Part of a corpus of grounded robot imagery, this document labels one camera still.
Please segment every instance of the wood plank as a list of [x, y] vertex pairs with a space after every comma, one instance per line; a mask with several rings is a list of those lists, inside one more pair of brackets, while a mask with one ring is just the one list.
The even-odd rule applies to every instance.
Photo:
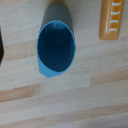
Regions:
[[128, 67], [91, 74], [90, 85], [99, 85], [128, 79]]

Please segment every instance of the wood grain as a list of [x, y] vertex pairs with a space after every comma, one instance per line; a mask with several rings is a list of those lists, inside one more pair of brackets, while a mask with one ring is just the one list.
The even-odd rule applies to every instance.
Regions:
[[[71, 12], [77, 49], [71, 68], [47, 79], [38, 71], [36, 42], [54, 2]], [[0, 128], [128, 127], [127, 6], [119, 40], [101, 41], [101, 0], [0, 0]]]

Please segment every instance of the wooden floor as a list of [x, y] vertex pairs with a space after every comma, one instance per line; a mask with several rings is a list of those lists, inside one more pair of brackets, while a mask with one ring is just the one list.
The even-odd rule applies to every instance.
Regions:
[[98, 38], [101, 0], [63, 1], [76, 57], [66, 73], [47, 79], [38, 71], [36, 42], [51, 2], [0, 0], [0, 128], [128, 128], [128, 0], [117, 41]]

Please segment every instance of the cup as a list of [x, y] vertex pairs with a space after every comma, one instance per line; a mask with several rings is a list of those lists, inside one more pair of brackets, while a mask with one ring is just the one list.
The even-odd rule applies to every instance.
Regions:
[[53, 4], [45, 12], [37, 41], [39, 72], [47, 78], [64, 73], [75, 57], [75, 38], [70, 12]]

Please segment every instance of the blue cup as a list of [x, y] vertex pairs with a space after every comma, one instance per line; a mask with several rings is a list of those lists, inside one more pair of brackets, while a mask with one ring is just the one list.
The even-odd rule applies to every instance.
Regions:
[[75, 38], [70, 12], [53, 4], [45, 12], [37, 41], [39, 72], [47, 78], [64, 73], [75, 57]]

